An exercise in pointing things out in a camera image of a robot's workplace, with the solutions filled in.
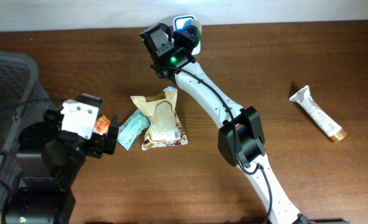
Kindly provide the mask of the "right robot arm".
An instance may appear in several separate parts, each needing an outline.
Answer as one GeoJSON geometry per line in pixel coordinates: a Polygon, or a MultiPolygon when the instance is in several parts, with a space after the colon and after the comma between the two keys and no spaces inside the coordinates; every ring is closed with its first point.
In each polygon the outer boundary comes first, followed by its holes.
{"type": "Polygon", "coordinates": [[[239,168],[260,197],[265,223],[311,224],[292,204],[272,171],[264,147],[265,136],[258,111],[231,100],[206,75],[192,51],[200,44],[201,26],[195,19],[171,31],[159,23],[140,33],[160,79],[170,80],[195,99],[219,130],[218,149],[239,168]]]}

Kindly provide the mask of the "teal wipes packet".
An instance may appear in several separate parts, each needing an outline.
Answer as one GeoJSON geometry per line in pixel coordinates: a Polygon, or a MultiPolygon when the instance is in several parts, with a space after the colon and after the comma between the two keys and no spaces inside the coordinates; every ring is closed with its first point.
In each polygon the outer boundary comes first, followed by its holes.
{"type": "Polygon", "coordinates": [[[148,118],[140,110],[136,110],[119,127],[118,142],[128,151],[134,140],[149,126],[148,118]]]}

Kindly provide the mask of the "beige snack bag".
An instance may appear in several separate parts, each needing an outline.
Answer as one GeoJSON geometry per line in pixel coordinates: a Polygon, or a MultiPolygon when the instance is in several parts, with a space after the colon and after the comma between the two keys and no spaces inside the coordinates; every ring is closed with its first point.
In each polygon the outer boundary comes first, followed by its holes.
{"type": "Polygon", "coordinates": [[[169,86],[155,96],[131,96],[131,100],[150,122],[142,150],[188,144],[187,134],[176,113],[176,88],[169,86]]]}

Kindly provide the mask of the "white bamboo print tube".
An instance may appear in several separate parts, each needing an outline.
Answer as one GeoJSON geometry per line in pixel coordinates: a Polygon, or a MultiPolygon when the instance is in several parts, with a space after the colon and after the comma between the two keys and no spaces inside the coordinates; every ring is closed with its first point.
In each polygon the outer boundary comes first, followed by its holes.
{"type": "Polygon", "coordinates": [[[332,142],[339,142],[347,136],[347,132],[313,100],[308,85],[289,97],[289,100],[298,103],[332,142]]]}

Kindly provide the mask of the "orange snack packet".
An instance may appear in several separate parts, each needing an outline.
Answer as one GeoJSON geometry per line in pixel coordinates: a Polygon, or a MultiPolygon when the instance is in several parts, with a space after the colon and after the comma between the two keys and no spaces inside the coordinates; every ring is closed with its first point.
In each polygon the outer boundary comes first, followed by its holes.
{"type": "Polygon", "coordinates": [[[99,135],[106,134],[108,132],[110,123],[111,121],[103,114],[97,119],[93,128],[93,132],[99,135]]]}

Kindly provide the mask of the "green lidded jar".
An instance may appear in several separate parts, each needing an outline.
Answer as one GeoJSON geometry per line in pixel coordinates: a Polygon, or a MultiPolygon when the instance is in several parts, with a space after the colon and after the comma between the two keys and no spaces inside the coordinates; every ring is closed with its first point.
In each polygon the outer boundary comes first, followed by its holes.
{"type": "Polygon", "coordinates": [[[187,20],[183,27],[186,32],[192,34],[195,39],[194,48],[196,48],[200,41],[201,41],[201,35],[202,35],[202,25],[201,23],[196,19],[189,19],[187,20]]]}

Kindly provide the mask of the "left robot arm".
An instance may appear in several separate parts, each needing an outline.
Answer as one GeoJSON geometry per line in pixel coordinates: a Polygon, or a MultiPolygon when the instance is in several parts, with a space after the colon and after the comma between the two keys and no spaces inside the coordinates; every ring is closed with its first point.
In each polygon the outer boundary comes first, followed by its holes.
{"type": "Polygon", "coordinates": [[[2,223],[68,223],[76,202],[71,186],[86,157],[99,159],[114,153],[119,128],[116,116],[106,134],[93,134],[89,139],[63,131],[63,118],[61,112],[47,110],[43,121],[19,134],[16,158],[24,186],[2,211],[2,223]]]}

